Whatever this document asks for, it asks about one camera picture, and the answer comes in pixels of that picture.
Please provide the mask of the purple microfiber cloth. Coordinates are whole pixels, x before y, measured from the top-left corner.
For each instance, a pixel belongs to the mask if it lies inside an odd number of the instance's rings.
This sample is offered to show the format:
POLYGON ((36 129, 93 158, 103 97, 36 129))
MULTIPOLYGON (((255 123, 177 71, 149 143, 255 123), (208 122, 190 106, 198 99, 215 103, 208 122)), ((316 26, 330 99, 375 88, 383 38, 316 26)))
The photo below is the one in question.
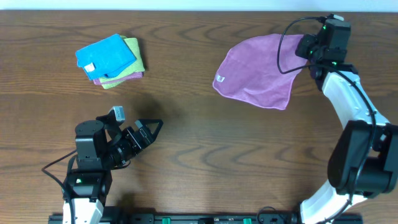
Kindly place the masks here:
POLYGON ((246 39, 231 48, 215 73, 213 88, 221 95, 265 109, 286 109, 296 70, 307 61, 295 50, 302 34, 286 35, 280 44, 280 34, 246 39))

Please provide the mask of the blue folded cloth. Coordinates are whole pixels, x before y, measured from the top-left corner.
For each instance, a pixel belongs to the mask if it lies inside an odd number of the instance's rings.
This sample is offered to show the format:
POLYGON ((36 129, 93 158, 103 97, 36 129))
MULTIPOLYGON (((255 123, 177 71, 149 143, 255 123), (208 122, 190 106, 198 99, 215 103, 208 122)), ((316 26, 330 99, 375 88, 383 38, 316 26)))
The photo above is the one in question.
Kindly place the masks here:
POLYGON ((114 78, 136 60, 119 34, 83 47, 75 55, 89 80, 114 78))

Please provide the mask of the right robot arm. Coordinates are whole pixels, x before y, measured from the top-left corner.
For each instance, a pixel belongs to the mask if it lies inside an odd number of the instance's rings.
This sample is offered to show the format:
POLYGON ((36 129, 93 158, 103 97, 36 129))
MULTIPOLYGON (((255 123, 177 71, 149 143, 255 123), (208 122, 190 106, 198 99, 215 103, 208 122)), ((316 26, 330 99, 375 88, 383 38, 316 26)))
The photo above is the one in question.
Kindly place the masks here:
POLYGON ((316 35, 300 40, 296 55, 310 61, 310 75, 330 100, 343 132, 328 161, 327 181, 300 204, 302 223, 346 222, 344 211, 392 192, 397 183, 397 126, 380 114, 345 63, 351 25, 330 15, 316 35))

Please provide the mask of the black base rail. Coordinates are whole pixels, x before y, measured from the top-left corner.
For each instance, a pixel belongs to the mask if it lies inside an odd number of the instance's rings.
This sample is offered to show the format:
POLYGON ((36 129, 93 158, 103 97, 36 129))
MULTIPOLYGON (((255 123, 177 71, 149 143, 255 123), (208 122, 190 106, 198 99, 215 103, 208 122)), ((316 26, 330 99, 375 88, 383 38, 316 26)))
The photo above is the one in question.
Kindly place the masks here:
POLYGON ((298 218, 291 214, 263 213, 258 218, 254 215, 222 215, 212 217, 211 215, 154 215, 137 213, 130 217, 116 217, 105 215, 100 223, 117 224, 285 224, 300 223, 298 218))

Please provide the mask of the green folded cloth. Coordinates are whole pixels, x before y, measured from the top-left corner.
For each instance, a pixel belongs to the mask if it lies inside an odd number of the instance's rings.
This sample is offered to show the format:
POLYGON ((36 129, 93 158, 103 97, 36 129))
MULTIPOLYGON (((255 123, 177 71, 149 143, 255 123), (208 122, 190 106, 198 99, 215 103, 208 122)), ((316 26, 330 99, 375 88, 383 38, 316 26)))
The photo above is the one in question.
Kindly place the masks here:
MULTIPOLYGON (((131 73, 134 72, 145 72, 144 68, 144 63, 141 58, 141 52, 139 49, 139 44, 138 40, 136 38, 128 38, 126 36, 121 36, 122 40, 124 43, 128 46, 129 50, 132 52, 132 54, 135 56, 135 61, 127 66, 118 76, 114 78, 107 78, 108 80, 116 80, 117 78, 125 77, 127 75, 130 75, 131 73)), ((100 81, 105 81, 106 78, 99 78, 100 81)), ((117 85, 121 84, 122 82, 117 82, 117 83, 112 83, 112 84, 105 84, 101 85, 104 89, 110 89, 113 87, 116 87, 117 85)))

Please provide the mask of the pink folded cloth in stack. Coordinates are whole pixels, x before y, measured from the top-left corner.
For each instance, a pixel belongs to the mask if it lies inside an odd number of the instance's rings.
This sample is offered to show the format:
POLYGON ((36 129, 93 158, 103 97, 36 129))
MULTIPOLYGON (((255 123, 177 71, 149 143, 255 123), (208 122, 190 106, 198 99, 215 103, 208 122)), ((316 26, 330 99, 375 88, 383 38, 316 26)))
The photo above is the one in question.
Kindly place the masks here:
POLYGON ((108 80, 106 78, 105 81, 103 81, 103 82, 100 81, 99 79, 95 79, 95 80, 93 80, 93 83, 95 85, 112 84, 112 83, 117 83, 117 82, 123 82, 123 81, 130 80, 130 79, 142 78, 143 74, 144 74, 143 72, 134 72, 134 73, 131 73, 130 75, 127 75, 125 77, 117 78, 116 80, 108 80))

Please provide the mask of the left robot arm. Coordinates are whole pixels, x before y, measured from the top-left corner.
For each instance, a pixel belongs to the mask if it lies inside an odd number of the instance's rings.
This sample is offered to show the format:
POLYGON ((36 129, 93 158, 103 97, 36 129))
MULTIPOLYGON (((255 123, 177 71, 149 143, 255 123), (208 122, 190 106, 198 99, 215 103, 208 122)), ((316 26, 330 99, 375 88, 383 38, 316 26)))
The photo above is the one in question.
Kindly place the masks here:
POLYGON ((138 119, 138 130, 120 129, 122 122, 97 117, 76 128, 77 156, 68 163, 64 181, 63 223, 99 223, 113 181, 111 171, 129 165, 157 138, 161 119, 138 119))

